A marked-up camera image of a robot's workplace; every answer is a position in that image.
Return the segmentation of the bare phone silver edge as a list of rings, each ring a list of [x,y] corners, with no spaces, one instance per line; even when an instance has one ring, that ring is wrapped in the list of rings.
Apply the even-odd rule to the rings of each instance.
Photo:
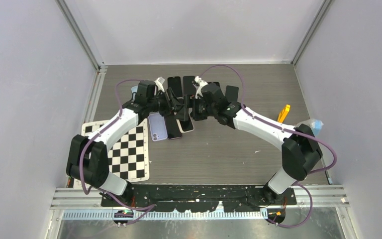
[[[239,88],[236,86],[227,85],[225,90],[225,96],[228,101],[228,105],[238,102]]]

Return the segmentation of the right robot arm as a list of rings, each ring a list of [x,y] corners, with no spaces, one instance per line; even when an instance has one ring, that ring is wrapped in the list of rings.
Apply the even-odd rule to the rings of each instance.
[[[282,166],[264,190],[270,204],[281,201],[284,191],[304,180],[323,156],[312,129],[305,124],[292,126],[264,117],[238,101],[228,100],[214,83],[192,81],[184,89],[193,89],[186,99],[193,120],[213,117],[219,124],[255,135],[281,151]]]

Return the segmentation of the light blue case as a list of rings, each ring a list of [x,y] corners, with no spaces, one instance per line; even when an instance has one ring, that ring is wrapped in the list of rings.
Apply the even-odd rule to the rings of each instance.
[[[136,85],[136,86],[133,86],[132,88],[131,88],[131,92],[132,92],[132,94],[134,95],[134,94],[136,94],[137,93],[137,90],[138,90],[138,86]]]

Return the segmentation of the lilac case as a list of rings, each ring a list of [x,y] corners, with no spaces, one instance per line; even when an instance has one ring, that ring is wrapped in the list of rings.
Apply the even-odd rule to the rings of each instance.
[[[165,120],[159,113],[149,115],[148,123],[152,141],[162,141],[168,138]]]

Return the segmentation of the black camera-hole case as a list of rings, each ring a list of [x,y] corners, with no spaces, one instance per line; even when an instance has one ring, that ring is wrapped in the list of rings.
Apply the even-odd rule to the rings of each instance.
[[[168,87],[177,98],[183,98],[182,79],[180,76],[168,77]]]

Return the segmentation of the phone with lilac case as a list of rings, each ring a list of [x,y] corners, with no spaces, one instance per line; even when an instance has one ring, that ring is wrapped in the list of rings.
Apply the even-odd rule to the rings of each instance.
[[[183,136],[174,115],[164,117],[164,121],[169,140],[178,139]]]

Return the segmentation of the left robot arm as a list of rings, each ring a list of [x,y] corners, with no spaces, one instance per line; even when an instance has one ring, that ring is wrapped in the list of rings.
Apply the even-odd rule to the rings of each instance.
[[[164,79],[138,80],[137,91],[107,123],[89,136],[77,134],[71,140],[66,174],[80,180],[87,195],[92,188],[113,194],[121,206],[132,202],[133,194],[127,189],[129,182],[109,171],[107,152],[127,132],[138,126],[151,113],[163,117],[176,116],[188,120],[189,104],[179,100],[170,88],[164,89]]]

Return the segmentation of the phone with pink case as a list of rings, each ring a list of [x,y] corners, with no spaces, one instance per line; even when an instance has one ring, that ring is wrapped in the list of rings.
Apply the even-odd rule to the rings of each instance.
[[[192,123],[191,118],[188,118],[187,121],[181,121],[181,120],[177,119],[176,122],[178,124],[179,131],[181,133],[188,133],[188,132],[191,132],[194,130],[194,125]]]

